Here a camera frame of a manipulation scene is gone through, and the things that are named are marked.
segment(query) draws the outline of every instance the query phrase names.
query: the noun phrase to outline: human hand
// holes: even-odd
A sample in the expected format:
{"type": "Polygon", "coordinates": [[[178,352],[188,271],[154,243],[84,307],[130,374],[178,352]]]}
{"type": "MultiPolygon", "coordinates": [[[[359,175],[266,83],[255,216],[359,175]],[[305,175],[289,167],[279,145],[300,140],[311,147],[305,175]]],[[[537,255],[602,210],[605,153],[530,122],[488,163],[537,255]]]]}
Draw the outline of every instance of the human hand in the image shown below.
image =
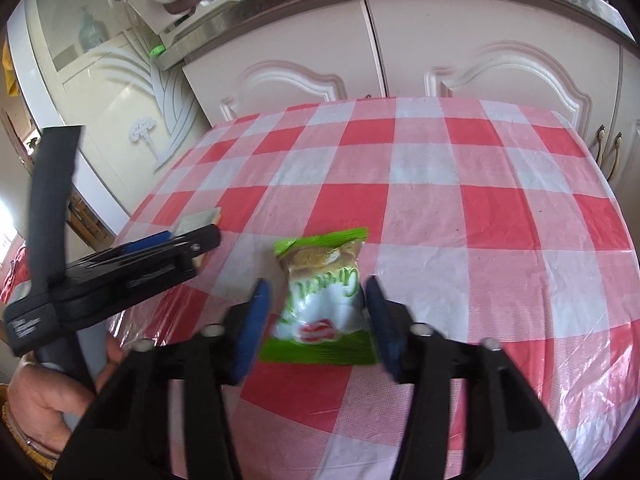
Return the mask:
{"type": "MultiPolygon", "coordinates": [[[[124,358],[118,342],[107,338],[107,364],[96,378],[100,392],[124,358]]],[[[40,366],[33,354],[23,357],[11,379],[9,407],[22,432],[56,453],[62,452],[71,436],[63,413],[83,416],[94,394],[82,384],[40,366]]]]}

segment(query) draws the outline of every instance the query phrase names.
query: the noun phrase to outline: red logo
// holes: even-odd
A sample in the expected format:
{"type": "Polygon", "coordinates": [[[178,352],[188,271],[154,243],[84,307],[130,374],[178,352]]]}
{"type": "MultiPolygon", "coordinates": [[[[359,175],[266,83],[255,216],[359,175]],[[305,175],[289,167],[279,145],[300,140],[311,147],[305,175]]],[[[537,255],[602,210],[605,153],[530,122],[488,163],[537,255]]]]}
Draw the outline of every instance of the red logo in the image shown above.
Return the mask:
{"type": "Polygon", "coordinates": [[[338,339],[338,333],[330,319],[320,319],[304,325],[298,333],[298,339],[302,343],[321,343],[338,339]]]}

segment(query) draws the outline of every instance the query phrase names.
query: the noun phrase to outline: red and white checkered tablecloth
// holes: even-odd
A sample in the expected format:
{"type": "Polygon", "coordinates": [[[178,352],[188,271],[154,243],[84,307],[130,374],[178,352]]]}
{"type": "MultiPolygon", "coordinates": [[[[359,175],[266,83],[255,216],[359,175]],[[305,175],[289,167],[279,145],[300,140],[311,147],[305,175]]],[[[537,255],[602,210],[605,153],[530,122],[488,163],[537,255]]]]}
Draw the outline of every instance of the red and white checkered tablecloth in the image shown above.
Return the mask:
{"type": "MultiPolygon", "coordinates": [[[[209,263],[116,320],[119,337],[187,339],[245,301],[258,277],[284,292],[277,239],[367,226],[363,278],[379,275],[389,298],[449,338],[503,341],[582,475],[640,396],[638,260],[609,186],[556,113],[397,98],[219,124],[119,241],[214,206],[223,240],[209,263]]],[[[241,388],[226,391],[244,477],[388,478],[411,392],[381,367],[257,362],[241,388]]],[[[461,466],[459,392],[448,476],[461,466]]],[[[184,471],[180,431],[173,438],[174,468],[184,471]]]]}

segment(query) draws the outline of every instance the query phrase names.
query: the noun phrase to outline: screw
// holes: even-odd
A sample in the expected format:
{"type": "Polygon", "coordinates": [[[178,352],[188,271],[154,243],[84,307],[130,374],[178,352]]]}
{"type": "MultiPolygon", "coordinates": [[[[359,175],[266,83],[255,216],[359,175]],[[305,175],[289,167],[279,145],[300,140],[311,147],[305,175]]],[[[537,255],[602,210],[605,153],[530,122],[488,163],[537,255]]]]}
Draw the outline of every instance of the screw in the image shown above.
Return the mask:
{"type": "Polygon", "coordinates": [[[153,339],[145,338],[138,339],[136,342],[134,342],[132,348],[135,352],[149,352],[149,350],[152,350],[155,345],[156,343],[153,339]]]}
{"type": "Polygon", "coordinates": [[[502,347],[500,345],[500,341],[498,341],[495,337],[487,337],[485,339],[482,339],[481,345],[484,346],[487,350],[491,350],[492,352],[500,350],[500,348],[502,347]]]}
{"type": "Polygon", "coordinates": [[[414,323],[409,327],[412,334],[420,337],[428,337],[433,335],[433,327],[426,323],[414,323]]]}
{"type": "Polygon", "coordinates": [[[220,337],[221,335],[223,335],[223,333],[225,333],[225,327],[213,323],[200,330],[200,333],[204,337],[220,337]]]}

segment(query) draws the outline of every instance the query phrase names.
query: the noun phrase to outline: snack bag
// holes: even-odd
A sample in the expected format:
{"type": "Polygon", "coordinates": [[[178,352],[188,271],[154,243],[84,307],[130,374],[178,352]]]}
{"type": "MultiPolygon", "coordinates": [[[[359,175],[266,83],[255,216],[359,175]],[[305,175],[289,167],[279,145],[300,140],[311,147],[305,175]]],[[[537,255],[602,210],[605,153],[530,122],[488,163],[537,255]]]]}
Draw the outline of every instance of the snack bag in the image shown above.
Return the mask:
{"type": "Polygon", "coordinates": [[[350,229],[276,242],[289,291],[260,352],[263,361],[375,364],[362,309],[358,254],[369,232],[350,229]]]}

